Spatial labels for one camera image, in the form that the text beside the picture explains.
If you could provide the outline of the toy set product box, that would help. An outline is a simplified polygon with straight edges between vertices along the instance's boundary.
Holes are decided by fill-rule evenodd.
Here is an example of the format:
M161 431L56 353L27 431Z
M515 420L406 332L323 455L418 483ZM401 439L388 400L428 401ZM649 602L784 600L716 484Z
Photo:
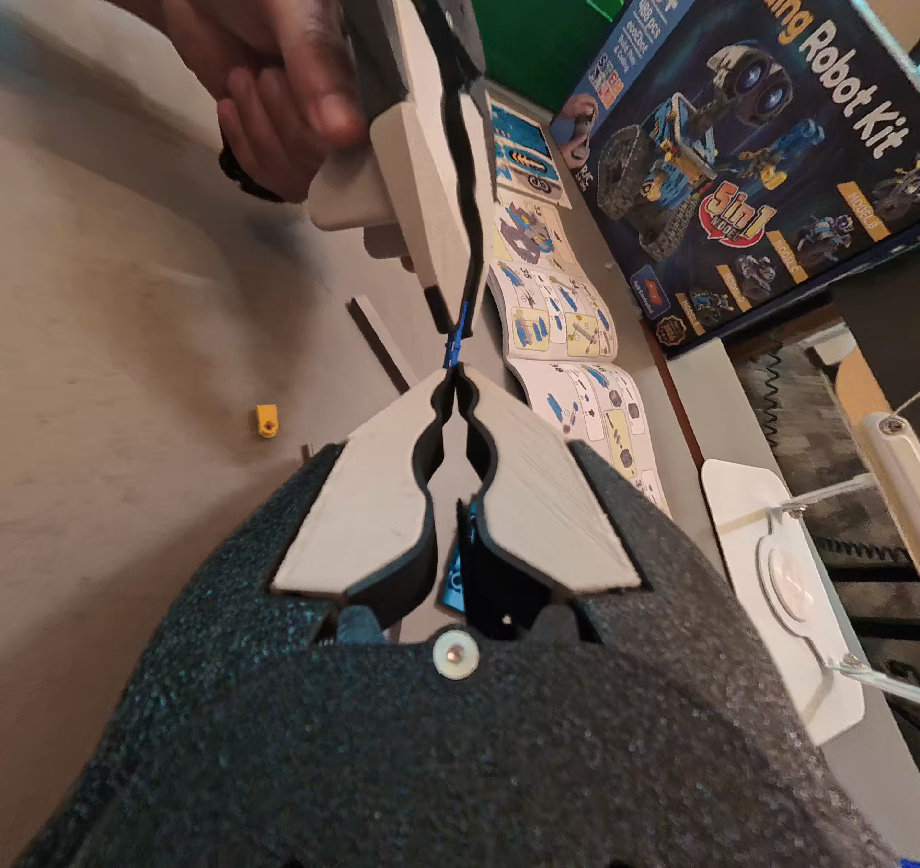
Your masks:
M669 357L906 242L918 127L867 0L631 0L549 126Z

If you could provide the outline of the green plastic bin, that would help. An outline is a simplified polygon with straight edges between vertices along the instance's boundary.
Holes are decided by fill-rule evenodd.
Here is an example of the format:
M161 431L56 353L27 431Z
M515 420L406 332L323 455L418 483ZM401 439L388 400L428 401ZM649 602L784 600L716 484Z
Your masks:
M489 79L557 112L623 0L471 0Z

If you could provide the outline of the instruction booklet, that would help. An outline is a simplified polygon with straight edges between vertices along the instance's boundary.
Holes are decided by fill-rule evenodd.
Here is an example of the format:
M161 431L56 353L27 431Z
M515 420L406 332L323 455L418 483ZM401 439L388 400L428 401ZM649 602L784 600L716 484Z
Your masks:
M526 402L670 516L638 385L615 365L613 314L581 269L558 210L499 188L493 222L488 287L503 359Z

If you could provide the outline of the grey beam piece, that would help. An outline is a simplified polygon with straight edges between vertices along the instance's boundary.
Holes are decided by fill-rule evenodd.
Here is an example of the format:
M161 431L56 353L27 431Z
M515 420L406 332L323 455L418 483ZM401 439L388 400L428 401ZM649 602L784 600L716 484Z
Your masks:
M405 394L417 385L419 377L370 299L363 294L356 295L350 299L347 308L399 395Z

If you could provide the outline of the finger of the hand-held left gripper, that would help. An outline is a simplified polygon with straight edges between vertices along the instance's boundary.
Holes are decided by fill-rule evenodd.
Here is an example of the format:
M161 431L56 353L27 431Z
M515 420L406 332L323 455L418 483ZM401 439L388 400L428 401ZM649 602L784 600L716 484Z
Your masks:
M454 83L454 48L431 8L390 1L407 92L374 118L372 146L436 329L472 333L480 292L473 102Z
M488 258L487 243L496 198L494 139L485 94L462 91L458 100L463 125L460 138L466 141L457 155L459 191L470 242L472 282L480 283Z

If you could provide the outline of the white laptop stand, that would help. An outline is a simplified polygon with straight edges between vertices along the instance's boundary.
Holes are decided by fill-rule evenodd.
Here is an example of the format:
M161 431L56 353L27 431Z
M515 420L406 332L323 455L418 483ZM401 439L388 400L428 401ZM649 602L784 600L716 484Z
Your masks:
M877 485L918 572L918 437L901 414L871 413L856 438L867 472L797 496L760 467L706 460L701 472L731 586L817 746L862 720L865 686L919 701L918 686L850 650L804 524L809 506Z

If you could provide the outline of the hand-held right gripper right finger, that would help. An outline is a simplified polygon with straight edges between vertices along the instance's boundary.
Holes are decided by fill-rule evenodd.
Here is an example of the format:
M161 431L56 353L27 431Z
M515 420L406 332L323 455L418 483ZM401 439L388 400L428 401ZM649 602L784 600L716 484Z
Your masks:
M475 368L457 365L466 458L480 479L457 509L466 622L531 628L553 604L641 586L577 441Z

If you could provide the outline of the blue pin piece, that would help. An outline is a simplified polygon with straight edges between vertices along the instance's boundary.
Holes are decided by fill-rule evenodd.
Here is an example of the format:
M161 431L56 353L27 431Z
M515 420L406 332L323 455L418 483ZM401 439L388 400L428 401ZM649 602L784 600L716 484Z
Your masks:
M444 348L443 368L451 370L459 363L459 357L463 347L463 341L468 336L467 325L470 318L470 301L465 299L462 303L462 309L456 328L447 335Z

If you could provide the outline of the blue white printed sheet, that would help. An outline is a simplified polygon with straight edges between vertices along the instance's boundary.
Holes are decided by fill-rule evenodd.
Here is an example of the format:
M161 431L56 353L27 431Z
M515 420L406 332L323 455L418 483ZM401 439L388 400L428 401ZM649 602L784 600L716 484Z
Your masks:
M571 208L541 125L487 93L498 185L556 207Z

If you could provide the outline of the grey desk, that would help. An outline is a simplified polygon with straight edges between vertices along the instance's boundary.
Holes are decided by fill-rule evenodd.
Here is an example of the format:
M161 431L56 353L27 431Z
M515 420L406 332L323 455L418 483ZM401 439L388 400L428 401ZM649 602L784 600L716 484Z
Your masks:
M30 1L2 3L3 862L897 866L723 578L587 445L641 586L466 622L457 368L428 597L385 629L274 593L398 399L320 300L358 242L223 183L216 127L141 93L165 37Z

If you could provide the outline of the person's left hand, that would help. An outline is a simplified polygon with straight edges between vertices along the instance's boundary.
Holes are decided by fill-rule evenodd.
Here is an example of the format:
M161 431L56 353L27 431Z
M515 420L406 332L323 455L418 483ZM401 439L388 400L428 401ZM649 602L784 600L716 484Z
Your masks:
M367 138L338 0L162 1L227 147L273 195L303 202L328 154Z

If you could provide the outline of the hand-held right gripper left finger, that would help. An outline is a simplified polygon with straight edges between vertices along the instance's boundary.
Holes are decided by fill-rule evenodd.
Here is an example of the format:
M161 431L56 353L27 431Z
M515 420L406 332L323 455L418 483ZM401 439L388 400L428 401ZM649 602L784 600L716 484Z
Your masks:
M443 462L453 374L431 373L339 445L274 593L365 606L385 629L428 597L439 556L429 483Z

